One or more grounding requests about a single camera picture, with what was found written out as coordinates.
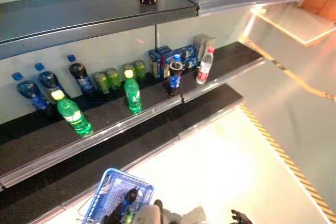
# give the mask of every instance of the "green soda bottle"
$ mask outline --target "green soda bottle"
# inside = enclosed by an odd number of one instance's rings
[[[128,99],[128,106],[130,111],[132,111],[134,114],[139,113],[142,111],[139,85],[133,78],[132,70],[126,70],[125,77],[126,81],[124,89]]]
[[[58,112],[79,135],[86,136],[93,132],[91,124],[86,120],[75,102],[66,98],[61,90],[52,92],[51,96],[57,101]]]

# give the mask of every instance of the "bottle label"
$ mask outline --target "bottle label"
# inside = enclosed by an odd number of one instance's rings
[[[88,76],[83,79],[77,79],[77,82],[83,91],[87,91],[93,88],[92,82]]]
[[[30,98],[30,101],[37,110],[45,110],[49,106],[49,102],[40,94],[34,98]]]
[[[54,91],[57,91],[57,90],[61,90],[63,93],[64,93],[64,90],[62,88],[62,86],[60,85],[57,85],[56,87],[53,87],[53,88],[49,88],[47,89],[50,93],[54,92]]]
[[[181,76],[170,76],[169,85],[173,89],[177,89],[180,86]]]
[[[209,72],[210,72],[210,68],[209,67],[199,67],[199,71],[197,74],[197,78],[201,81],[206,81],[208,79],[209,76]]]
[[[63,116],[63,118],[71,123],[71,122],[75,122],[77,120],[79,120],[82,116],[82,113],[80,112],[80,110],[77,110],[72,116]]]
[[[140,90],[136,93],[126,93],[126,96],[130,102],[138,102],[140,100]]]

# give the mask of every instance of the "blue soda bottle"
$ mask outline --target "blue soda bottle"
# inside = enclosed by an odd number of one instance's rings
[[[70,62],[75,62],[76,57],[74,55],[69,55],[68,60]],[[86,69],[83,64],[81,63],[73,63],[69,67],[69,71],[72,76],[76,79],[80,89],[82,90],[83,94],[90,99],[95,97],[96,89],[94,88]]]
[[[45,70],[45,67],[42,63],[37,63],[34,65],[34,67],[37,71]],[[38,80],[45,88],[47,88],[49,94],[54,91],[61,90],[66,96],[68,96],[62,85],[59,83],[57,76],[53,72],[44,71],[40,73],[38,75]]]
[[[21,73],[14,73],[12,77],[16,81],[23,80],[23,76]],[[47,116],[54,116],[54,110],[52,109],[50,103],[43,97],[40,89],[33,81],[21,81],[16,86],[17,91],[27,99],[30,99],[33,106],[37,111],[46,114]]]

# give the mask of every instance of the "floor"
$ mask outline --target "floor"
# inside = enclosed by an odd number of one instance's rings
[[[203,208],[205,218],[199,212],[188,214],[184,224],[232,223],[231,209],[245,213],[253,223],[329,223],[239,107],[129,173],[154,184],[153,199],[161,199],[171,212],[184,215]],[[46,224],[81,223],[87,200]]]
[[[296,77],[268,61],[229,85],[335,212],[336,103],[302,83],[335,95],[336,34],[305,47],[256,18],[247,37]]]

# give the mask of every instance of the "red label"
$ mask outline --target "red label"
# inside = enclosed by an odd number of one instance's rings
[[[209,75],[209,73],[202,73],[202,72],[199,71],[197,77],[201,81],[206,81],[206,79],[208,79],[208,75]]]

